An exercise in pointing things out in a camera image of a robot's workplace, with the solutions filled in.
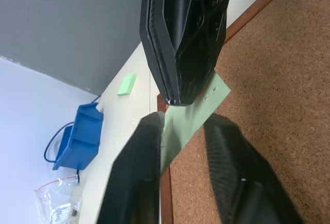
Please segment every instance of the wooden edge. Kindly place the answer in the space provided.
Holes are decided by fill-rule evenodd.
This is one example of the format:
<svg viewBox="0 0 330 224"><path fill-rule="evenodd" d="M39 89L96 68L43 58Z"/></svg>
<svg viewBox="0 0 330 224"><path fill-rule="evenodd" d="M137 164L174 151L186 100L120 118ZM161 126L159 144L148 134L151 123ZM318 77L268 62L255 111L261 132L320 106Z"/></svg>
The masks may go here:
<svg viewBox="0 0 330 224"><path fill-rule="evenodd" d="M272 0L256 0L235 22L227 28L226 43L240 29L242 29L252 18L266 7ZM166 103L160 95L157 96L158 111L166 112ZM160 179L160 206L161 206L161 223L173 224L173 201L172 201L172 185L171 171L168 167Z"/></svg>
<svg viewBox="0 0 330 224"><path fill-rule="evenodd" d="M157 110L166 112L166 103L160 95L157 96ZM170 166L160 178L160 213L161 224L174 223Z"/></svg>
<svg viewBox="0 0 330 224"><path fill-rule="evenodd" d="M272 0L256 0L237 20L228 28L225 43L240 31L252 18L266 7Z"/></svg>

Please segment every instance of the black curved component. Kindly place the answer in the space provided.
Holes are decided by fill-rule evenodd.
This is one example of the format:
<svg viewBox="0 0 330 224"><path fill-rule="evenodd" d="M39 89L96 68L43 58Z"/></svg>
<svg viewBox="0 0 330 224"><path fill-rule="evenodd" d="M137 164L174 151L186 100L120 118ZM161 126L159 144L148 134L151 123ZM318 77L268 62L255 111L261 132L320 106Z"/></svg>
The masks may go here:
<svg viewBox="0 0 330 224"><path fill-rule="evenodd" d="M142 0L140 37L160 94L192 104L226 37L229 0Z"/></svg>
<svg viewBox="0 0 330 224"><path fill-rule="evenodd" d="M113 163L98 224L156 224L159 220L163 117L141 119Z"/></svg>
<svg viewBox="0 0 330 224"><path fill-rule="evenodd" d="M222 224L303 224L270 164L236 124L213 114L204 129Z"/></svg>

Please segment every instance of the blue storage box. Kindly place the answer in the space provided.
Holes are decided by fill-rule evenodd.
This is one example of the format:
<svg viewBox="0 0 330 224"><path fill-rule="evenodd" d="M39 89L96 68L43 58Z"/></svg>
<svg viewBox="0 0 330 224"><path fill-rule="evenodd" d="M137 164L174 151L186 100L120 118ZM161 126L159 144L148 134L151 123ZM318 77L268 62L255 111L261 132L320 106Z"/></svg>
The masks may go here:
<svg viewBox="0 0 330 224"><path fill-rule="evenodd" d="M72 126L64 129L53 170L60 166L84 170L98 153L103 113L97 103L79 106Z"/></svg>

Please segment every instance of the green sticky note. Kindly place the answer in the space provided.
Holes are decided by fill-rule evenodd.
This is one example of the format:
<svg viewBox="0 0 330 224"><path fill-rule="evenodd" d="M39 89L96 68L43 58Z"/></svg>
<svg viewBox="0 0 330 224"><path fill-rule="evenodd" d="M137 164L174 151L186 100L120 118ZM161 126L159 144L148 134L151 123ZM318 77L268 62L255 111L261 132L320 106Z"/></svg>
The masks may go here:
<svg viewBox="0 0 330 224"><path fill-rule="evenodd" d="M164 173L193 134L204 124L229 93L228 86L214 72L210 76L206 88L192 105L185 107L170 106L168 108L165 113L162 137L161 173Z"/></svg>
<svg viewBox="0 0 330 224"><path fill-rule="evenodd" d="M132 92L136 76L137 76L136 74L129 73L123 79L117 93L118 96L129 95Z"/></svg>

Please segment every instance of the green eraser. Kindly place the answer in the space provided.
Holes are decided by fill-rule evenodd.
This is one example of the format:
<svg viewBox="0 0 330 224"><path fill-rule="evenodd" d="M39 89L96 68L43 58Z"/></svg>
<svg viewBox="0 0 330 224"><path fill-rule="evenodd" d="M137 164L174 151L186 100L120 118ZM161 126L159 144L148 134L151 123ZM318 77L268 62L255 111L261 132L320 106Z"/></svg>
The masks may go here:
<svg viewBox="0 0 330 224"><path fill-rule="evenodd" d="M136 74L129 73L123 79L117 93L118 96L129 95L132 92L136 76L137 76Z"/></svg>

